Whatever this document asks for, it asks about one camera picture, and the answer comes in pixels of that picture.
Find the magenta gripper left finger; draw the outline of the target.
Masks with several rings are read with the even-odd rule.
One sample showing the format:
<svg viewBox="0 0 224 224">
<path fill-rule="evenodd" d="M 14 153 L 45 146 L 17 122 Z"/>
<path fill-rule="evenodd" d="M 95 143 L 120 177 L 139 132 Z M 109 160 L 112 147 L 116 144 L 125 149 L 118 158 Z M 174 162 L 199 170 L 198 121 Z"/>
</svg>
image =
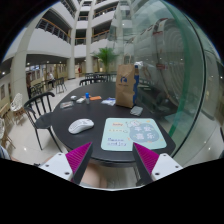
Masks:
<svg viewBox="0 0 224 224">
<path fill-rule="evenodd" d="M 86 143 L 66 154 L 66 159 L 73 172 L 73 182 L 80 184 L 93 152 L 92 143 Z"/>
</svg>

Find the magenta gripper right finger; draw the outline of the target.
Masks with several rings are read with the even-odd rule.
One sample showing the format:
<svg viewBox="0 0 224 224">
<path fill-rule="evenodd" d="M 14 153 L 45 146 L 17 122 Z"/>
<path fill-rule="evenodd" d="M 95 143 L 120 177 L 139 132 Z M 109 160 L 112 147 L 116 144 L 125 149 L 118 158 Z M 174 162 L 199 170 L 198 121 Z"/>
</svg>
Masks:
<svg viewBox="0 0 224 224">
<path fill-rule="evenodd" d="M 133 144 L 132 153 L 140 174 L 140 183 L 144 185 L 152 183 L 151 174 L 159 155 L 138 143 Z"/>
</svg>

